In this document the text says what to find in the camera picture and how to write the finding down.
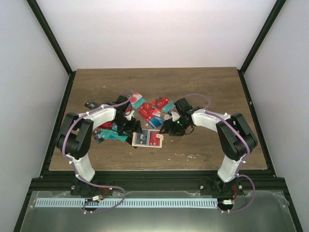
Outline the black card pair front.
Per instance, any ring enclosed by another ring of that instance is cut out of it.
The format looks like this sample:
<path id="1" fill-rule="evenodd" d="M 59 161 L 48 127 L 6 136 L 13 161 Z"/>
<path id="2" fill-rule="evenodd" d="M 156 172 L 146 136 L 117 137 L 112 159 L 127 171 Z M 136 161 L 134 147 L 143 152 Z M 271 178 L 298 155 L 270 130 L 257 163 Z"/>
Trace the black card pair front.
<path id="1" fill-rule="evenodd" d="M 138 145 L 147 145 L 147 132 L 136 133 L 135 143 Z"/>

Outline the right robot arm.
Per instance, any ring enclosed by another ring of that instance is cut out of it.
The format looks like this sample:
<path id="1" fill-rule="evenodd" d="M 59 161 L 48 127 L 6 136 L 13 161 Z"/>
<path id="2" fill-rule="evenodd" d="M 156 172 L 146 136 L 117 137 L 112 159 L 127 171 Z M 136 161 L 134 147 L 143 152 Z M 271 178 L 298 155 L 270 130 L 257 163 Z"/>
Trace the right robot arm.
<path id="1" fill-rule="evenodd" d="M 231 181 L 239 175 L 240 165 L 258 145 L 247 120 L 241 113 L 219 114 L 205 107 L 193 108 L 186 98 L 176 101 L 174 106 L 176 112 L 171 112 L 171 118 L 163 122 L 160 133 L 184 136 L 188 127 L 204 127 L 216 132 L 225 156 L 214 188 L 221 195 L 227 194 L 232 189 Z"/>

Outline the red gold VIP card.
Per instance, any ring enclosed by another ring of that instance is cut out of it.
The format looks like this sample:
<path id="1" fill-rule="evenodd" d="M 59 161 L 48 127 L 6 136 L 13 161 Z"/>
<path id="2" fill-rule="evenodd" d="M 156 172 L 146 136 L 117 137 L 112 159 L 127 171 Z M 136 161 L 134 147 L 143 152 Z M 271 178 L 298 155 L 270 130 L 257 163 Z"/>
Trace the red gold VIP card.
<path id="1" fill-rule="evenodd" d="M 160 138 L 157 137 L 158 131 L 151 131 L 150 132 L 150 141 L 149 145 L 151 146 L 159 146 L 160 145 Z"/>

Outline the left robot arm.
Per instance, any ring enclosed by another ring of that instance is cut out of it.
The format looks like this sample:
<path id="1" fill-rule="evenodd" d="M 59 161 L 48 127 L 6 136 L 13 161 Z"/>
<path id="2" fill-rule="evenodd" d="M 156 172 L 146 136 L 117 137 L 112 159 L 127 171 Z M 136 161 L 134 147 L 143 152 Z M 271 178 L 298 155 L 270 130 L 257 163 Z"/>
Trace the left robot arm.
<path id="1" fill-rule="evenodd" d="M 105 123 L 117 126 L 117 134 L 132 143 L 133 133 L 142 132 L 139 120 L 133 116 L 131 97 L 120 95 L 115 102 L 98 105 L 88 112 L 68 113 L 56 137 L 56 147 L 73 165 L 76 177 L 83 181 L 82 190 L 87 195 L 98 191 L 98 182 L 93 179 L 95 170 L 91 166 L 88 151 L 94 129 Z"/>

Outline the beige leather card holder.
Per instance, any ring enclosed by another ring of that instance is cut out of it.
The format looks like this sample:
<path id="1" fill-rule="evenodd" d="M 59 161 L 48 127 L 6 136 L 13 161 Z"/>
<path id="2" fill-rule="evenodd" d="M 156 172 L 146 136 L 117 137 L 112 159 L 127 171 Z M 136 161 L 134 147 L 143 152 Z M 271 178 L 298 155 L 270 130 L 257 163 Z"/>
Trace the beige leather card holder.
<path id="1" fill-rule="evenodd" d="M 135 143 L 135 136 L 136 136 L 136 133 L 137 133 L 137 132 L 134 132 L 134 133 L 133 133 L 133 137 L 132 137 L 132 146 L 134 146 L 134 147 L 162 148 L 162 146 L 163 146 L 163 140 L 164 140 L 164 135 L 162 135 L 162 134 L 159 133 L 160 130 L 142 129 L 142 132 L 143 132 L 143 131 L 146 131 L 146 132 L 147 132 L 147 145 L 138 145 L 138 144 L 136 144 L 136 143 Z M 157 137 L 160 138 L 160 145 L 159 145 L 159 146 L 151 146 L 151 145 L 149 145 L 149 141 L 150 141 L 150 132 L 151 132 L 151 131 L 158 131 Z"/>

